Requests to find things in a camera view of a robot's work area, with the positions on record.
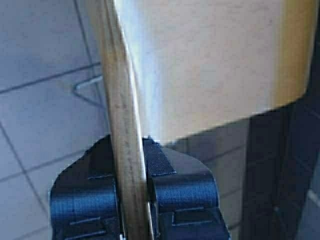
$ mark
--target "dark tile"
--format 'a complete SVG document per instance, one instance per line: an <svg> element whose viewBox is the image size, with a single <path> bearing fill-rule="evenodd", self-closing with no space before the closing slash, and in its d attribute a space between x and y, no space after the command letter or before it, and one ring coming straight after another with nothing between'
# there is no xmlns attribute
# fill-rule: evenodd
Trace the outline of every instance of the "dark tile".
<svg viewBox="0 0 320 240"><path fill-rule="evenodd" d="M246 149L242 147L204 163L212 171L221 196L243 187L245 154Z"/></svg>
<svg viewBox="0 0 320 240"><path fill-rule="evenodd" d="M0 2L0 90L88 65L73 1Z"/></svg>
<svg viewBox="0 0 320 240"><path fill-rule="evenodd" d="M267 158L247 166L245 175L245 198L251 199L260 194L271 195L276 189L275 162L278 158Z"/></svg>
<svg viewBox="0 0 320 240"><path fill-rule="evenodd" d="M300 103L296 106L291 124L289 151L313 169L320 150L320 118Z"/></svg>
<svg viewBox="0 0 320 240"><path fill-rule="evenodd" d="M72 94L90 76L77 71L0 95L0 121L27 169L87 149L106 134L101 109ZM96 100L92 86L81 94Z"/></svg>
<svg viewBox="0 0 320 240"><path fill-rule="evenodd" d="M266 156L278 156L282 137L285 108L253 116L250 119L247 143L247 162L255 162Z"/></svg>
<svg viewBox="0 0 320 240"><path fill-rule="evenodd" d="M311 178L312 172L307 170L298 159L289 155L283 166L282 180L278 190L279 197L290 200L302 208Z"/></svg>
<svg viewBox="0 0 320 240"><path fill-rule="evenodd" d="M243 119L189 137L189 154L206 161L231 149L244 146L248 120Z"/></svg>
<svg viewBox="0 0 320 240"><path fill-rule="evenodd" d="M261 215L242 224L242 239L244 240L269 240L271 215Z"/></svg>
<svg viewBox="0 0 320 240"><path fill-rule="evenodd" d="M241 230L240 226L237 226L236 228L230 230L230 235L232 240L240 240L240 230Z"/></svg>
<svg viewBox="0 0 320 240"><path fill-rule="evenodd" d="M246 222L254 220L259 216L273 212L273 201L269 194L259 195L243 202L243 219Z"/></svg>
<svg viewBox="0 0 320 240"><path fill-rule="evenodd" d="M281 201L279 205L279 219L285 224L285 232L288 238L293 239L298 230L302 210L298 209L288 200Z"/></svg>

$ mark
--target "tile floor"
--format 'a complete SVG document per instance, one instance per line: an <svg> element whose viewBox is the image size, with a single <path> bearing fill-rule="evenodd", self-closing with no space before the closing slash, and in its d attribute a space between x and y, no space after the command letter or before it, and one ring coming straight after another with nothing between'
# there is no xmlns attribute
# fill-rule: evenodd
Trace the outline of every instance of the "tile floor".
<svg viewBox="0 0 320 240"><path fill-rule="evenodd" d="M83 0L0 1L0 231L51 238L48 191L109 131L105 111L72 94L101 72ZM103 85L80 90L104 104Z"/></svg>

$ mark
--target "wood grain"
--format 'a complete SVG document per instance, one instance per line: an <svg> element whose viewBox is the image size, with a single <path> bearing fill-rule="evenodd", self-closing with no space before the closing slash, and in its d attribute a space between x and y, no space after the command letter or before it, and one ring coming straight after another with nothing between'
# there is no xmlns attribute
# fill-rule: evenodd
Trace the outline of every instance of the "wood grain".
<svg viewBox="0 0 320 240"><path fill-rule="evenodd" d="M106 87L117 185L128 240L149 239L147 180L135 75L113 0L88 0Z"/></svg>
<svg viewBox="0 0 320 240"><path fill-rule="evenodd" d="M285 0L278 44L274 106L301 97L308 83L319 0Z"/></svg>

